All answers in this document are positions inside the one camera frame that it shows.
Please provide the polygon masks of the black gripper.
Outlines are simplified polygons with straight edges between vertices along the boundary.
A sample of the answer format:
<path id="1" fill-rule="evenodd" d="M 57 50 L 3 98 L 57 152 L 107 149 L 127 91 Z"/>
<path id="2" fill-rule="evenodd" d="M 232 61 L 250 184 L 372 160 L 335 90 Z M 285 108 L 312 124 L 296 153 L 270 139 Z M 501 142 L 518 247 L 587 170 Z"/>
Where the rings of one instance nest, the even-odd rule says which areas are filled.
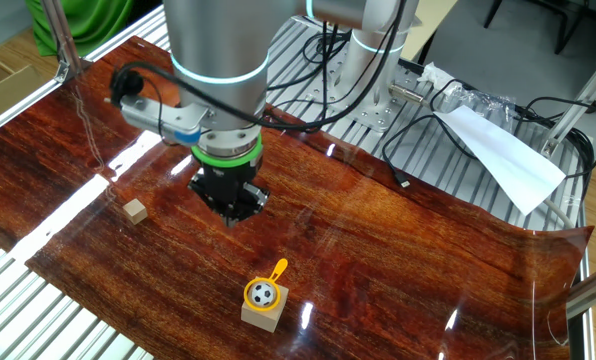
<path id="1" fill-rule="evenodd" d="M 225 218 L 228 228 L 233 228 L 238 222 L 259 214 L 269 199 L 269 190 L 252 184 L 260 167 L 258 163 L 245 163 L 235 167 L 217 167 L 203 163 L 203 173 L 197 172 L 191 178 L 188 188 L 213 212 Z"/>

